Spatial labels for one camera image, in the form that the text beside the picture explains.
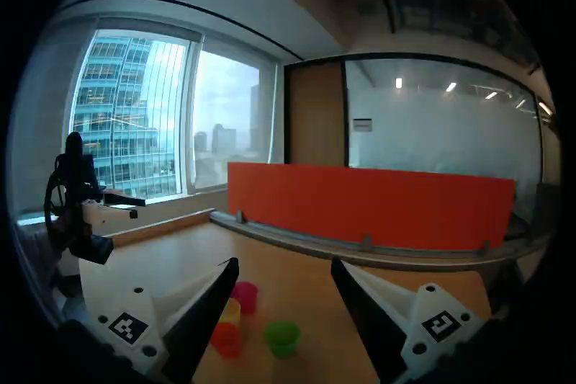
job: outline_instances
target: black frame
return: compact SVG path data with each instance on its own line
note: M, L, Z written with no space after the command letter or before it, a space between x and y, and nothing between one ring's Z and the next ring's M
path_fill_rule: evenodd
M293 63L286 65L284 67L284 163L290 163L290 72L296 68L314 66L315 64L340 62L342 70L342 83L343 83L343 97L344 97L344 115L345 115L345 134L344 143L346 145L346 157L345 166L349 163L349 124L348 124L348 87L346 84L346 61L362 61L362 60L425 60L425 61L437 61L440 63L450 63L456 64L458 66L465 66L470 68L475 68L486 73L491 73L499 78L506 79L512 82L516 86L520 87L522 90L526 91L532 96L534 100L534 106L536 108L536 120L538 123L538 132L540 135L540 182L543 182L544 178L544 147L543 147L543 137L542 137L542 125L539 112L539 98L530 90L525 84L522 84L518 79L507 75L499 70L493 69L489 66L483 64L475 63L474 61L462 60L461 58L447 57L445 55L436 54L423 54L423 53L362 53L362 54L345 54L345 55L333 55L331 57L316 58L314 60L301 61L299 63Z

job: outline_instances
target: wooden table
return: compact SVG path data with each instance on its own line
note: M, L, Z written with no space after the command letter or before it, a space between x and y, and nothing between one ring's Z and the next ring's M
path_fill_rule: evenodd
M377 382L364 345L330 275L330 261L271 246L212 223L114 250L107 263L114 284L84 289L104 293L119 285L139 286L152 295L162 295L231 256L238 257L240 262L238 280L248 280L259 288L257 311L253 316L242 317L242 355L224 360L209 345L194 382ZM481 318L490 317L485 288L476 272L367 270L411 290L435 282ZM275 320L292 320L300 326L302 337L297 355L278 360L269 352L264 328Z

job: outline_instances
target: sign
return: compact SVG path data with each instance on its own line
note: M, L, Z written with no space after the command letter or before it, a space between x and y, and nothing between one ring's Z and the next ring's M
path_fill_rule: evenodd
M354 132L371 132L372 118L354 118L352 120Z

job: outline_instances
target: orange divider panel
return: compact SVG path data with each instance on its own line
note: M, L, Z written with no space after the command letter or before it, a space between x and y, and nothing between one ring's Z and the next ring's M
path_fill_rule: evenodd
M406 249L504 239L514 181L339 166L228 164L228 210L311 236Z

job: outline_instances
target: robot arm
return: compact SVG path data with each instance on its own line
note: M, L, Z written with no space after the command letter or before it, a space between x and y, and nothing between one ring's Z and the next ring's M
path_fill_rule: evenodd
M105 264L114 245L111 238L95 236L92 226L109 219L134 219L137 210L110 207L115 204L145 206L145 200L128 197L116 190L105 190L96 181L91 155L82 154L82 137L72 132L66 138L66 151L56 157L44 198L44 219L56 250L70 249L72 255L97 264ZM52 201L58 191L59 205ZM55 229L52 215L68 217L64 232Z

